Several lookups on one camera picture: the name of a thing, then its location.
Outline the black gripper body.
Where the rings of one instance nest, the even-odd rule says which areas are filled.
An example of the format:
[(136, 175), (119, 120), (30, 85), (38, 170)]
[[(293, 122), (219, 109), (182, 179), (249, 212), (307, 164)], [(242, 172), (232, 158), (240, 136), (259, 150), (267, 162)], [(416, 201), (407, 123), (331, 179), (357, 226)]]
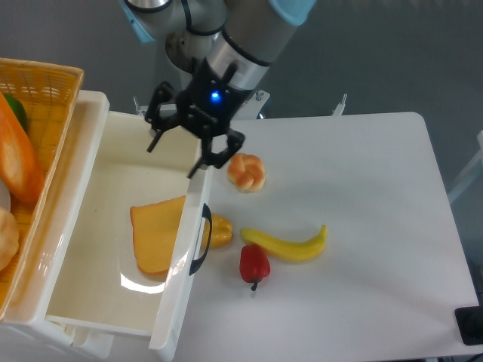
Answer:
[(229, 130), (230, 121), (251, 93), (231, 83), (238, 64), (231, 62), (222, 75), (203, 60), (185, 90), (176, 96), (180, 126), (198, 138), (207, 126), (211, 136), (217, 137)]

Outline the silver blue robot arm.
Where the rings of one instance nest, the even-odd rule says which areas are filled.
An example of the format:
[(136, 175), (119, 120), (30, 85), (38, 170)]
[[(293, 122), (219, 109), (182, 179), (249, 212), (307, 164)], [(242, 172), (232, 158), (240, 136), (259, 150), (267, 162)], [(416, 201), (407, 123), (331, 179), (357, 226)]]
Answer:
[(163, 81), (153, 91), (145, 120), (155, 136), (182, 127), (202, 142), (191, 171), (220, 169), (245, 141), (230, 121), (276, 61), (313, 1), (123, 1), (141, 42), (175, 35), (189, 41), (179, 54), (192, 76), (181, 91)]

